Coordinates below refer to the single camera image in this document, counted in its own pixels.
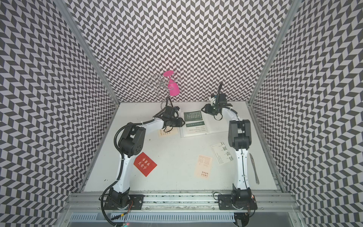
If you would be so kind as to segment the dark green grid card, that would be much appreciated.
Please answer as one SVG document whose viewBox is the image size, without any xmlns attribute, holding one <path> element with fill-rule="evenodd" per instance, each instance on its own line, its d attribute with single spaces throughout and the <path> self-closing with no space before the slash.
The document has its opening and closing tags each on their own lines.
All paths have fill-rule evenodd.
<svg viewBox="0 0 363 227">
<path fill-rule="evenodd" d="M 184 112 L 183 115 L 185 122 L 194 122 L 194 121 L 203 120 L 202 113 L 200 110 Z"/>
</svg>

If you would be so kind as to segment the white photo album bicycle cover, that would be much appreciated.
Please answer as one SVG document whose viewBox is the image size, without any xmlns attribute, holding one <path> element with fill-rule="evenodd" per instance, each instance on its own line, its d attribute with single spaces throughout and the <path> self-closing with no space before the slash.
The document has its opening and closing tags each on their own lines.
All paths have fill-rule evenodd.
<svg viewBox="0 0 363 227">
<path fill-rule="evenodd" d="M 202 111 L 201 111 L 201 113 L 202 113 L 202 117 L 203 117 L 202 121 L 205 122 L 208 132 L 206 134 L 200 134 L 200 135 L 194 135 L 194 136 L 228 132 L 229 121 L 231 120 L 231 117 L 229 117 L 227 114 L 223 114 L 223 115 L 218 114 L 217 116 L 214 116 L 214 115 L 209 115 L 207 113 L 204 113 Z M 185 136 L 184 135 L 185 125 L 181 128 L 181 137 L 182 138 L 194 137 L 194 136 Z"/>
</svg>

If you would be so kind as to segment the green white text card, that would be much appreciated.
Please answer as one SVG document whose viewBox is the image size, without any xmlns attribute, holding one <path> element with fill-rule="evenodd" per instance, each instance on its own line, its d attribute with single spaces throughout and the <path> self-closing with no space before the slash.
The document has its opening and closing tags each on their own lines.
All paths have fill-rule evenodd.
<svg viewBox="0 0 363 227">
<path fill-rule="evenodd" d="M 206 134 L 208 132 L 205 122 L 192 122 L 185 125 L 184 135 L 185 136 L 194 136 L 200 134 Z"/>
</svg>

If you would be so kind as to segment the white calligraphy card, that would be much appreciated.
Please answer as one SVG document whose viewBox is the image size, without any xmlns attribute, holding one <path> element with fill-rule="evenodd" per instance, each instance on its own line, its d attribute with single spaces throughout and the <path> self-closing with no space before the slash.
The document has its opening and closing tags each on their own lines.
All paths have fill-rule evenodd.
<svg viewBox="0 0 363 227">
<path fill-rule="evenodd" d="M 220 166 L 233 161 L 232 153 L 229 152 L 223 142 L 211 145 L 211 149 Z"/>
</svg>

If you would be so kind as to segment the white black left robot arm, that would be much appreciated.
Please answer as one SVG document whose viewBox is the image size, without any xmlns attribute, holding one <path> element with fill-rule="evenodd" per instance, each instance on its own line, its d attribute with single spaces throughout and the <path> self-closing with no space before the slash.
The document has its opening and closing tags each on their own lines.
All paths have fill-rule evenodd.
<svg viewBox="0 0 363 227">
<path fill-rule="evenodd" d="M 152 120 L 141 123 L 128 123 L 120 128 L 114 136 L 113 144 L 120 154 L 118 175 L 115 182 L 108 186 L 99 197 L 101 208 L 129 208 L 130 178 L 133 163 L 143 149 L 148 133 L 161 129 L 181 128 L 185 121 L 179 116 L 179 107 L 174 106 L 170 97 L 165 99 L 164 108 L 156 113 Z"/>
</svg>

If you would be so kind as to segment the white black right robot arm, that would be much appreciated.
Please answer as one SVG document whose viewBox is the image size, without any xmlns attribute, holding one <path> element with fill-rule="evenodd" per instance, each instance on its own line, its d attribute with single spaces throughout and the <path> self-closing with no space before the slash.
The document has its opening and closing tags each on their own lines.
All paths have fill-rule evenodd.
<svg viewBox="0 0 363 227">
<path fill-rule="evenodd" d="M 222 93 L 223 82 L 218 85 L 217 93 L 211 95 L 210 103 L 201 111 L 213 117 L 221 116 L 228 123 L 228 144 L 235 153 L 235 180 L 231 191 L 231 203 L 237 209 L 242 209 L 252 198 L 252 192 L 248 181 L 248 153 L 252 143 L 251 122 L 239 118 L 233 105 L 227 101 L 225 93 Z"/>
</svg>

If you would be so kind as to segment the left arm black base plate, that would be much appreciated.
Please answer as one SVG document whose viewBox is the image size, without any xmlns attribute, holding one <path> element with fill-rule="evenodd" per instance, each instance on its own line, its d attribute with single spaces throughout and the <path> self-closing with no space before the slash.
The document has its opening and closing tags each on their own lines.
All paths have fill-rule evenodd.
<svg viewBox="0 0 363 227">
<path fill-rule="evenodd" d="M 145 196 L 143 194 L 131 194 L 126 196 L 107 196 L 104 203 L 105 210 L 141 210 Z"/>
</svg>

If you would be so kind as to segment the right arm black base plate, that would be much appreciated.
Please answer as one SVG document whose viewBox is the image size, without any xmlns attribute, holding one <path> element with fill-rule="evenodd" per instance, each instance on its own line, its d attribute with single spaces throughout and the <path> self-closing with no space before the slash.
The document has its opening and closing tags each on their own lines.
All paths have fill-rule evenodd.
<svg viewBox="0 0 363 227">
<path fill-rule="evenodd" d="M 233 201 L 231 195 L 218 194 L 217 201 L 220 210 L 254 211 L 258 209 L 258 205 L 255 198 L 249 198 L 249 199 L 237 198 L 236 201 Z"/>
</svg>

